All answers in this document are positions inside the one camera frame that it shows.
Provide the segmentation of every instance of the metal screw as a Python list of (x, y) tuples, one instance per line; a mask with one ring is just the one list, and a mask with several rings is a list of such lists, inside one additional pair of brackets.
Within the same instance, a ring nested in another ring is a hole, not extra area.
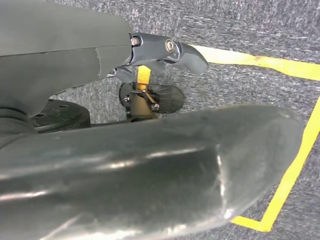
[(134, 36), (134, 37), (131, 39), (131, 44), (132, 46), (137, 46), (137, 45), (140, 44), (140, 40), (139, 38)]
[(174, 44), (171, 39), (167, 39), (165, 41), (165, 50), (168, 53), (172, 53), (174, 49)]
[(153, 112), (158, 112), (159, 110), (160, 106), (158, 103), (151, 105), (151, 110)]
[(126, 97), (125, 97), (123, 100), (125, 100), (126, 103), (128, 103), (128, 102), (130, 102), (130, 96), (126, 96)]

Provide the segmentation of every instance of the gray plastic arm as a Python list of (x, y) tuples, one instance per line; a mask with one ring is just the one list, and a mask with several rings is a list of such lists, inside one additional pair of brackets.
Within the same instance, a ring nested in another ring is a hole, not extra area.
[(303, 124), (238, 105), (26, 134), (0, 151), (2, 240), (159, 240), (217, 228), (281, 180)]
[(0, 105), (29, 117), (50, 96), (104, 78), (132, 54), (119, 16), (42, 0), (0, 0)]

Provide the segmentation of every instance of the shiny curved surface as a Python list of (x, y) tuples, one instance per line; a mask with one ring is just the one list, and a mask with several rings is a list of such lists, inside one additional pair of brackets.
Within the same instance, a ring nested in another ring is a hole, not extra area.
[(0, 239), (165, 239), (217, 228), (278, 183), (294, 113), (237, 105), (30, 135), (0, 151)]

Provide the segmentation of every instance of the hex bolt head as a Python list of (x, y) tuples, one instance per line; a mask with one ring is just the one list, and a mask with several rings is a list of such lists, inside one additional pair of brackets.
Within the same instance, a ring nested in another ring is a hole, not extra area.
[(131, 39), (131, 44), (132, 46), (137, 46), (139, 44), (140, 44), (140, 40), (136, 36), (133, 37)]
[(174, 49), (174, 43), (171, 39), (167, 39), (165, 41), (165, 50), (168, 53), (172, 53)]

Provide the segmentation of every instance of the black disc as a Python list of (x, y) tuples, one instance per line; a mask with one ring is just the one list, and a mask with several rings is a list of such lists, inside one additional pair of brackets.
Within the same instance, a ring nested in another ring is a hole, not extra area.
[(31, 118), (38, 133), (89, 128), (90, 112), (85, 107), (62, 100), (49, 99), (39, 114)]

